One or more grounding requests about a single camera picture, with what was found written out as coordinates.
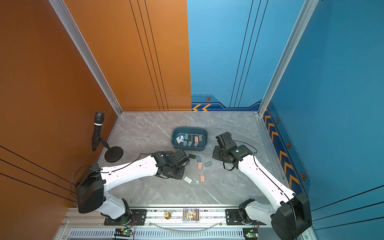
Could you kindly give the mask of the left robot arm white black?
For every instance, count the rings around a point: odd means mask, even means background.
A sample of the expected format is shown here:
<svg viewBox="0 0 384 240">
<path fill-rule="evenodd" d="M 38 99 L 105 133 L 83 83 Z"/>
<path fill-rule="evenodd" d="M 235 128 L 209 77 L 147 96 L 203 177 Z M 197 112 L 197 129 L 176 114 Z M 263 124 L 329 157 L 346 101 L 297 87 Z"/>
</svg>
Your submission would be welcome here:
<svg viewBox="0 0 384 240">
<path fill-rule="evenodd" d="M 125 199 L 118 199 L 110 190 L 144 177 L 181 180 L 189 157 L 182 151 L 156 152 L 131 163 L 100 167 L 89 166 L 75 183 L 78 212 L 99 212 L 115 222 L 129 220 L 132 212 Z"/>
</svg>

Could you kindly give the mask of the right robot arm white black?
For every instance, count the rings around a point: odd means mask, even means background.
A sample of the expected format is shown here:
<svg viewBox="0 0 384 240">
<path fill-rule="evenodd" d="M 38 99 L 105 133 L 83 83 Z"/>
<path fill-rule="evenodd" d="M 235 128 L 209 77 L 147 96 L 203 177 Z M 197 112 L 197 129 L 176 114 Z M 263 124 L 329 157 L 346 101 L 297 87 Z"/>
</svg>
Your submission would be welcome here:
<svg viewBox="0 0 384 240">
<path fill-rule="evenodd" d="M 233 164 L 263 192 L 270 204 L 248 199 L 238 207 L 238 221 L 245 225 L 271 226 L 282 240 L 294 240 L 312 226 L 309 198 L 297 194 L 278 181 L 247 147 L 225 150 L 215 146 L 213 158 Z"/>
</svg>

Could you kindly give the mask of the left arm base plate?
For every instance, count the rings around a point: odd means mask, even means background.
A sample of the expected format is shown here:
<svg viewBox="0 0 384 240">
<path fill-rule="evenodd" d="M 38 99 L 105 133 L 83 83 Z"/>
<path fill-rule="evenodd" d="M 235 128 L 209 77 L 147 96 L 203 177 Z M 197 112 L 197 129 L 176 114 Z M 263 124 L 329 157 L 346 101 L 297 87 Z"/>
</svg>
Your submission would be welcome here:
<svg viewBox="0 0 384 240">
<path fill-rule="evenodd" d="M 136 209 L 128 210 L 127 213 L 123 214 L 117 219 L 112 219 L 110 217 L 105 217 L 104 225 L 105 226 L 143 226 L 146 221 L 147 210 L 145 209 Z"/>
</svg>

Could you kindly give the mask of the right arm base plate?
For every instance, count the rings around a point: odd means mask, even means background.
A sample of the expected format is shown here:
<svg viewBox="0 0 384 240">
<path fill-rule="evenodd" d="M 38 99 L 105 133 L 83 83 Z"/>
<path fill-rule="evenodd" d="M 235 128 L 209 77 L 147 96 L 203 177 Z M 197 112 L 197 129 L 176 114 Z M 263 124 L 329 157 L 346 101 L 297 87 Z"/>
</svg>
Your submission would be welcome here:
<svg viewBox="0 0 384 240">
<path fill-rule="evenodd" d="M 239 209 L 226 209 L 226 223 L 228 226 L 235 225 L 252 225 L 252 226 L 265 226 L 266 224 L 253 221 L 253 220 L 244 220 L 243 214 L 240 214 Z"/>
</svg>

